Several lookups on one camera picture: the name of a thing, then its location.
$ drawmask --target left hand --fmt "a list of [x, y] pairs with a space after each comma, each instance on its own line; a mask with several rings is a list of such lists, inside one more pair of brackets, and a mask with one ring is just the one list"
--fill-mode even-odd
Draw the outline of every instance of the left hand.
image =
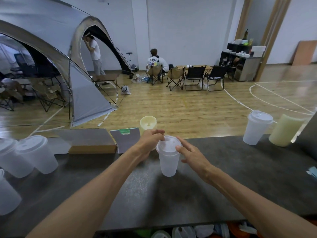
[[139, 141], [134, 145], [134, 148], [139, 152], [140, 162], [145, 160], [151, 150], [153, 150], [157, 143], [164, 141], [165, 131], [162, 129], [147, 129], [143, 132]]

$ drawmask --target dome tent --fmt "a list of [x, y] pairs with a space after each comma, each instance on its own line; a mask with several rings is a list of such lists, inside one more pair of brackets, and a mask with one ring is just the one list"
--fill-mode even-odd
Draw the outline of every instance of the dome tent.
[[0, 33], [49, 58], [72, 95], [77, 126], [115, 110], [91, 81], [80, 54], [86, 30], [104, 42], [123, 71], [133, 73], [99, 19], [59, 0], [0, 0]]

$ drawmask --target drawstring bag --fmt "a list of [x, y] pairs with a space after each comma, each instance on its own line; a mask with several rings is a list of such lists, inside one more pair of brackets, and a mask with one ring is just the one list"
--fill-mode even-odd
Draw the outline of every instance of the drawstring bag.
[[130, 89], [128, 85], [124, 85], [121, 87], [121, 94], [130, 95]]

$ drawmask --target gray pants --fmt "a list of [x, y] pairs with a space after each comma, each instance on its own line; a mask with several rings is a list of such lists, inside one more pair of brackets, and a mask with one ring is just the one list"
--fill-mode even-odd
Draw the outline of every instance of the gray pants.
[[102, 70], [101, 60], [93, 60], [93, 69], [95, 71], [95, 75], [105, 75], [105, 72]]

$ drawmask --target green object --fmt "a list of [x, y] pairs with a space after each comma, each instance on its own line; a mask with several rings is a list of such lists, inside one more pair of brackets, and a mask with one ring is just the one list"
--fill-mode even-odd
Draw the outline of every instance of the green object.
[[152, 229], [149, 230], [135, 230], [135, 233], [137, 233], [139, 236], [144, 237], [144, 238], [150, 238]]
[[122, 135], [128, 135], [130, 133], [130, 129], [129, 128], [123, 128], [123, 129], [119, 129], [120, 133]]

